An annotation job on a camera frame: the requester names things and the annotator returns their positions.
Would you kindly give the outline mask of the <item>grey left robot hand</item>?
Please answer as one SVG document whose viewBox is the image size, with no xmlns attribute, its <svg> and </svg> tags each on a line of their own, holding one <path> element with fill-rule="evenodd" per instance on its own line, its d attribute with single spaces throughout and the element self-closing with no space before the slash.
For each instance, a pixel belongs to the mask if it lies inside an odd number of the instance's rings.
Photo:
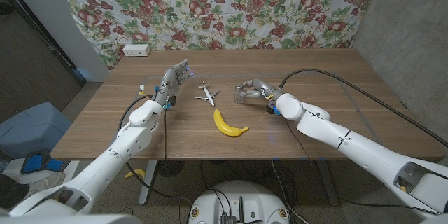
<svg viewBox="0 0 448 224">
<path fill-rule="evenodd" d="M 168 68 L 152 100 L 160 105 L 165 105 L 171 97 L 178 93 L 181 85 L 193 76 L 189 70 L 187 59 Z"/>
</svg>

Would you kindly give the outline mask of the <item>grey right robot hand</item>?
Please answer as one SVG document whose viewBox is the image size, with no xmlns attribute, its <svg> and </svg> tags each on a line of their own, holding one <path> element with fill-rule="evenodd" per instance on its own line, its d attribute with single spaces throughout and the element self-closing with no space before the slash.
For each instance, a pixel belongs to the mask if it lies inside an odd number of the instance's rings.
<svg viewBox="0 0 448 224">
<path fill-rule="evenodd" d="M 245 98 L 264 97 L 270 101 L 276 101 L 283 94 L 280 88 L 276 88 L 260 79 L 245 80 L 235 85 L 234 101 L 243 103 Z"/>
</svg>

